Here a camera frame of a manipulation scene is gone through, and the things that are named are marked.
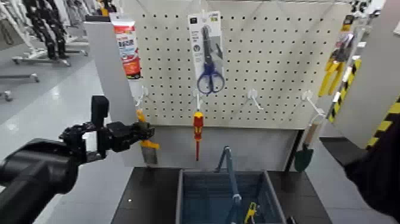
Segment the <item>black table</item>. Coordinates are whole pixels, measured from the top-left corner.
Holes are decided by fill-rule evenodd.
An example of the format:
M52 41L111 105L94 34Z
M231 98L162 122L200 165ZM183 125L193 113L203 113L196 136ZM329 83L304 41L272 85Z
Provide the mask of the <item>black table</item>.
M332 224L306 173L268 174L286 217ZM178 178L179 169L133 169L112 224L175 223Z

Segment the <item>blue scissors handle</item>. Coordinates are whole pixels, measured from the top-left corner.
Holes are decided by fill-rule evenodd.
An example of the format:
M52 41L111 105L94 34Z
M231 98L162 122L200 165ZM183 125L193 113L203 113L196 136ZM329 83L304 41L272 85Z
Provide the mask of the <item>blue scissors handle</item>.
M214 85L214 80L218 79L221 86L218 88ZM205 83L208 85L208 89L201 87L201 83L206 81ZM204 72L200 75L200 78L197 80L197 88L199 92L202 94L210 94L220 92L225 86L224 77L215 70L214 63L208 64L204 63Z

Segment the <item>product label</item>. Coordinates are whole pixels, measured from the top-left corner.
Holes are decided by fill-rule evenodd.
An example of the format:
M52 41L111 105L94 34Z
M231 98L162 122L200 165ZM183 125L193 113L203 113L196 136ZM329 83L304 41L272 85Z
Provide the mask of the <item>product label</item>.
M114 31L117 37L120 57L123 62L126 77L128 79L141 78L139 52L134 25L122 26L114 24Z

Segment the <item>screwdriver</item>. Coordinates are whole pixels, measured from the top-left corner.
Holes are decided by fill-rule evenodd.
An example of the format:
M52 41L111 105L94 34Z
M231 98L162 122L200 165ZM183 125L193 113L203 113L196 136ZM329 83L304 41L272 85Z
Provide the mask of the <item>screwdriver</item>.
M199 161L200 141L203 125L203 113L200 111L195 112L195 115L193 116L193 126L195 127L196 161Z

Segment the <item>metal hook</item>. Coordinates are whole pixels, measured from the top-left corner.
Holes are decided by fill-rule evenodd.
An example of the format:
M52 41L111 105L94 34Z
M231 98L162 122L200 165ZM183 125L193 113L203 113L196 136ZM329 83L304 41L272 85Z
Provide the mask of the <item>metal hook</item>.
M147 97L148 95L149 95L149 89L142 86L142 94L140 95L139 98L137 98L135 106L138 107L142 103L144 97Z
M325 117L325 112L322 108L318 108L312 101L311 98L313 97L313 93L311 92L311 90L307 90L305 91L302 95L301 95L301 100L303 102L308 101L311 106L313 107L313 109L315 110L315 112L317 112L317 115L315 115L312 119L310 124L312 124L314 122L314 120L318 117Z
M255 106L256 106L259 110L263 110L264 108L262 108L262 107L258 104L258 102L257 102L257 100L256 100L257 94L258 94L257 90L251 89L251 90L249 90L249 92L247 93L247 99L252 99L252 100L254 101Z
M196 98L196 108L199 111L201 108L201 104L203 103L202 94L198 91L198 89L193 90L193 97Z

